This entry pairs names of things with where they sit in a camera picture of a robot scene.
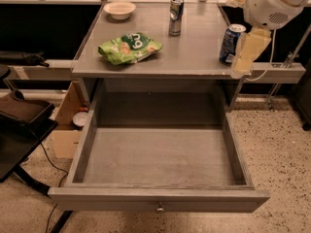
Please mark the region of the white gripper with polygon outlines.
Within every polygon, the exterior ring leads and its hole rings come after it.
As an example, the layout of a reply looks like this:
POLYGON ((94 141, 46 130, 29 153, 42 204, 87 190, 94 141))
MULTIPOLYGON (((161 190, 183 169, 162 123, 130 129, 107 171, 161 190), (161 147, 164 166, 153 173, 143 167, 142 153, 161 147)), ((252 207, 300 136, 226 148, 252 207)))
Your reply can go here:
POLYGON ((225 4, 231 8, 243 7, 244 20, 253 26, 249 33, 239 37, 231 64, 230 75, 240 79, 251 74, 253 62, 271 42, 270 30, 282 28, 298 16, 304 0, 226 0, 225 4))

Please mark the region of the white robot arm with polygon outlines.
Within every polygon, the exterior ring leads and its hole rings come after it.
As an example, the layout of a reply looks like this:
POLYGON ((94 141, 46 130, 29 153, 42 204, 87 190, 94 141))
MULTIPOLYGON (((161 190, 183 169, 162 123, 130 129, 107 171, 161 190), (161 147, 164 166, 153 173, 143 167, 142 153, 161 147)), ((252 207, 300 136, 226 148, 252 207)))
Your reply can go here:
POLYGON ((231 64, 231 76, 240 79, 250 75, 254 61, 268 45, 274 34, 298 16, 309 0, 227 0, 226 5, 243 10, 244 21, 252 28, 237 41, 231 64))

